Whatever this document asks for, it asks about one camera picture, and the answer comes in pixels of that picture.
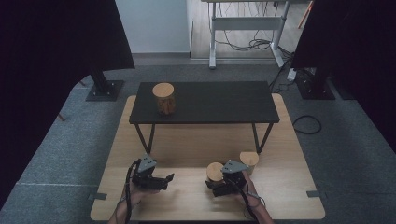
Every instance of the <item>desk leg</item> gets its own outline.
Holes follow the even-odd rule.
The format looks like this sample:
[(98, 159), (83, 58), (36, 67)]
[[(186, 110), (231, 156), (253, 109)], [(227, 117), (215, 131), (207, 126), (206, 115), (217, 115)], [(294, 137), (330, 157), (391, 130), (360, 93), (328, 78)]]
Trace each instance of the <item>desk leg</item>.
[(282, 59), (282, 52), (280, 51), (278, 46), (279, 46), (280, 37), (282, 36), (283, 28), (285, 27), (285, 23), (286, 23), (288, 11), (289, 11), (289, 6), (290, 6), (290, 2), (287, 1), (285, 4), (285, 8), (283, 10), (283, 15), (281, 17), (282, 21), (279, 25), (279, 28), (276, 31), (276, 36), (274, 38), (274, 41), (271, 44), (271, 50), (274, 53), (274, 57), (276, 59), (277, 66), (279, 66), (279, 67), (281, 67), (284, 64), (283, 59)]
[(209, 68), (216, 69), (216, 3), (212, 4), (212, 36), (210, 39)]
[(257, 137), (256, 124), (252, 123), (251, 126), (253, 128), (254, 143), (256, 144), (257, 154), (260, 154), (262, 153), (262, 149), (264, 148), (265, 142), (267, 141), (267, 138), (270, 135), (274, 123), (268, 124), (267, 131), (265, 131), (264, 138), (262, 139), (262, 143), (260, 145), (259, 145), (259, 138)]
[(154, 138), (155, 124), (151, 125), (151, 132), (149, 134), (148, 145), (146, 144), (146, 140), (143, 137), (142, 131), (140, 131), (139, 124), (135, 124), (134, 126), (136, 127), (137, 134), (139, 134), (139, 138), (140, 141), (142, 142), (143, 147), (145, 148), (146, 152), (149, 154), (151, 152), (152, 139)]

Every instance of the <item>wooden cylinder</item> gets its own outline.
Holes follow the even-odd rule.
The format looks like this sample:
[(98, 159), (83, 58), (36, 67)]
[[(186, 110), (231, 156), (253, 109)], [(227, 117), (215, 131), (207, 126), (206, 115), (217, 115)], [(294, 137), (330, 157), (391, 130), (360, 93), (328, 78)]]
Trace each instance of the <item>wooden cylinder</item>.
[(162, 115), (170, 115), (176, 111), (174, 87), (170, 83), (159, 83), (154, 86), (152, 93), (157, 98), (158, 111)]
[(223, 164), (219, 162), (212, 162), (206, 168), (206, 175), (210, 181), (220, 181), (222, 180), (221, 168)]
[(239, 159), (242, 163), (248, 166), (247, 174), (253, 174), (254, 167), (257, 165), (257, 163), (259, 163), (259, 155), (257, 154), (257, 152), (241, 152), (241, 154), (239, 155)]

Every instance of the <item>black wall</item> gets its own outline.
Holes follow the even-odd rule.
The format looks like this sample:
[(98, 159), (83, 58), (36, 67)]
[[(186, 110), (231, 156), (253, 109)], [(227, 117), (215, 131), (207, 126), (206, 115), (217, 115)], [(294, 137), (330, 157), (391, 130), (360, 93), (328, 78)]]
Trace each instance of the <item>black wall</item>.
[(394, 6), (389, 0), (316, 0), (291, 67), (320, 67), (321, 76), (334, 76), (396, 151)]
[(134, 67), (114, 1), (0, 3), (0, 206), (90, 74), (86, 57), (101, 70)]

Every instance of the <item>black table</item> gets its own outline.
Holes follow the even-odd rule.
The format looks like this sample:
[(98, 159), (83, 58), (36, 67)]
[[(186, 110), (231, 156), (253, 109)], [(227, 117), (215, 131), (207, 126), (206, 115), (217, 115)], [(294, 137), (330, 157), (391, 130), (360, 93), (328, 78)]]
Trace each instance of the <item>black table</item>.
[[(142, 82), (137, 91), (129, 122), (134, 124), (143, 147), (150, 153), (156, 124), (251, 123), (257, 153), (262, 152), (274, 123), (279, 122), (274, 100), (266, 81), (171, 82), (175, 88), (176, 113), (158, 112), (152, 88), (158, 82)], [(259, 144), (256, 123), (268, 123)], [(139, 124), (151, 124), (148, 145)]]

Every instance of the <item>gray carpet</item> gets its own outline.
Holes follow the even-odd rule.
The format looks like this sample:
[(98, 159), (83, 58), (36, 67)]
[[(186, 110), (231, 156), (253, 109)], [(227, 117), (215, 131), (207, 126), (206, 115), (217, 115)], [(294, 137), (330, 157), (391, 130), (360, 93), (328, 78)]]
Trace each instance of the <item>gray carpet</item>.
[[(271, 82), (275, 65), (137, 66), (106, 72), (124, 80), (117, 102), (86, 102), (86, 87), (71, 90), (61, 114), (32, 158), (0, 212), (0, 223), (97, 223), (90, 219), (93, 201), (126, 99), (142, 81)], [(286, 83), (286, 73), (278, 82)], [(396, 156), (356, 101), (306, 101), (296, 85), (281, 92), (291, 120), (311, 115), (321, 132), (297, 133), (326, 211), (322, 220), (276, 220), (276, 223), (396, 223)], [(295, 128), (318, 125), (302, 119)]]

